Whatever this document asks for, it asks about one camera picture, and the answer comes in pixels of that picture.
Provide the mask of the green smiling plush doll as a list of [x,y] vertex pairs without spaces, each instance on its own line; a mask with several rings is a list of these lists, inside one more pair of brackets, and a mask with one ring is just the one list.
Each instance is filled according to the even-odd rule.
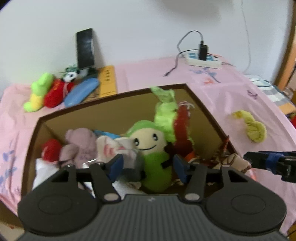
[[144,159],[145,178],[142,185],[154,193],[162,193],[172,185],[173,170],[165,151],[168,142],[162,128],[150,120],[136,122],[126,133]]

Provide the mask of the yellow book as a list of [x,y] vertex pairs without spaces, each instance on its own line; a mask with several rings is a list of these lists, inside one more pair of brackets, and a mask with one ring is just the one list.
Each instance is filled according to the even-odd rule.
[[117,94],[115,68],[113,65],[100,68],[98,80],[100,82],[99,98]]

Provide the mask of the pink plush bear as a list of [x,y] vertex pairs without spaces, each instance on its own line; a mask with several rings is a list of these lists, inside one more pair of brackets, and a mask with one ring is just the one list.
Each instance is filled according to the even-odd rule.
[[65,134],[66,145],[60,151],[59,161],[65,166],[73,164],[77,169],[82,168],[83,164],[96,159],[97,136],[88,128],[77,128],[67,130]]

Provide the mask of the small panda plush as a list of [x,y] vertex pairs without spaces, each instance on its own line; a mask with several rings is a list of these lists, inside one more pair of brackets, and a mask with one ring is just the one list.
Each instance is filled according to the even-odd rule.
[[62,80],[64,82],[70,83],[75,80],[81,79],[88,74],[88,69],[80,69],[76,65],[70,65],[68,66],[64,72],[62,73]]

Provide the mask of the pink printed tablecloth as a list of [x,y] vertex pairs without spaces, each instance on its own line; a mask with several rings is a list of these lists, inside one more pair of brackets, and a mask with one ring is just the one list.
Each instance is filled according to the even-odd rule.
[[[171,59],[150,60],[116,66],[118,94],[150,89],[152,86],[186,84],[203,102],[219,126],[230,137],[239,155],[249,151],[295,150],[295,128],[283,112],[248,78],[232,66],[216,71],[211,80],[208,71],[180,64],[167,77],[164,72],[172,66]],[[8,87],[1,99],[1,222],[20,226],[16,211],[20,202],[23,169],[32,134],[39,118],[65,109],[62,105],[35,113],[26,113],[22,105],[30,89],[24,85]],[[246,134],[243,119],[233,112],[245,110],[266,126],[264,142],[255,143]]]

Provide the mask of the brown cardboard box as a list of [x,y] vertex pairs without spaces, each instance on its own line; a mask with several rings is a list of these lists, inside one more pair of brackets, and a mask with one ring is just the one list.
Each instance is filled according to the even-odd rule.
[[[194,105],[189,127],[194,148],[202,158],[215,154],[227,135],[203,102],[186,84],[166,85],[162,88],[174,90],[177,102],[187,101]],[[125,134],[137,121],[152,121],[158,101],[151,90],[146,88],[85,102],[39,118],[27,151],[21,196],[32,189],[35,160],[41,156],[41,146],[47,140],[56,138],[64,143],[66,131],[76,128]]]

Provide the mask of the white fluffy plush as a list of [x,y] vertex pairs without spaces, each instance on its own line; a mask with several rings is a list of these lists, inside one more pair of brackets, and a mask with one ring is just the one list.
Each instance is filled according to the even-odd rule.
[[[49,177],[60,170],[57,163],[50,163],[43,160],[42,158],[36,159],[35,168],[36,176],[33,181],[32,190],[34,190],[45,180],[47,180]],[[123,178],[118,178],[115,182],[112,183],[112,186],[122,199],[124,199],[125,196],[128,194],[146,195],[146,193],[138,189],[138,187],[141,186],[141,183],[130,183],[125,181]]]

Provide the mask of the neon green mesh bundle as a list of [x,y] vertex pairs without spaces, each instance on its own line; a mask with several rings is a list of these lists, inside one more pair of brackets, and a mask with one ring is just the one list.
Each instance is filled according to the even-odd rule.
[[166,141],[174,143],[176,141],[174,121],[177,117],[178,108],[185,105],[187,110],[190,110],[190,108],[194,108],[194,105],[187,101],[177,103],[175,91],[172,89],[164,90],[160,87],[151,87],[150,89],[159,99],[155,107],[154,123],[163,130]]

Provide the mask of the blue glasses case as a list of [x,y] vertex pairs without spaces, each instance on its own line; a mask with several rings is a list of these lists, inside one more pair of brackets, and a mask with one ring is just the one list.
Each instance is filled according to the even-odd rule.
[[71,107],[81,103],[88,95],[99,87],[99,80],[97,78],[89,78],[83,80],[81,83],[76,85],[65,97],[65,106]]

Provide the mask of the yellow mesh scarf bundle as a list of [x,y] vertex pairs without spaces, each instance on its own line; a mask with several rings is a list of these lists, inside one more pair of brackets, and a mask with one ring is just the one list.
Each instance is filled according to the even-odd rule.
[[245,110],[239,110],[232,113],[232,116],[236,119],[243,119],[246,125],[246,134],[250,140],[255,143],[262,143],[267,136],[266,126],[257,121],[253,115]]

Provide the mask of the striped folded blanket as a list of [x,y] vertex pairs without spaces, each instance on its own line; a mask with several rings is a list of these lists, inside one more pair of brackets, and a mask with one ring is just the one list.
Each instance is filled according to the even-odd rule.
[[272,83],[258,75],[245,75],[285,114],[295,113],[295,105]]

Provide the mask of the red plush toy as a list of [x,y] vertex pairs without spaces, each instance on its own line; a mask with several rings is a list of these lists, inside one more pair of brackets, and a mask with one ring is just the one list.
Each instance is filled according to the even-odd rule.
[[64,98],[74,87],[74,82],[65,82],[62,79],[56,79],[49,92],[44,97],[44,106],[54,108],[64,101]]

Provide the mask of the blue plastic bag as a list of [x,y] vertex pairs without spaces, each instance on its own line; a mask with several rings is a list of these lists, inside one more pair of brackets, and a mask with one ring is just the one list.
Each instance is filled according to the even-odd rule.
[[120,138],[120,135],[114,134],[114,133],[110,133],[110,132],[106,132],[106,131],[99,131],[99,130],[94,130],[93,133],[95,133],[95,135],[97,137],[101,137],[101,136],[107,136],[110,137],[111,139],[116,139],[116,138]]

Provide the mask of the printed white cloth pouch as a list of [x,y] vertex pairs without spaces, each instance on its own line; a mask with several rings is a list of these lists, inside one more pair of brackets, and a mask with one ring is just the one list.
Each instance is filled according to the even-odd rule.
[[123,176],[130,182],[141,180],[144,158],[131,138],[112,139],[108,136],[100,136],[96,140],[96,148],[97,161],[108,163],[117,154],[121,154],[123,156]]

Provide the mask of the red box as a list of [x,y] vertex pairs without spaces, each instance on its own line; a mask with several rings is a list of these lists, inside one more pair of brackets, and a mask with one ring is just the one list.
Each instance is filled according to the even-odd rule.
[[296,128],[296,115],[290,115],[289,120],[291,124],[294,126],[294,128]]

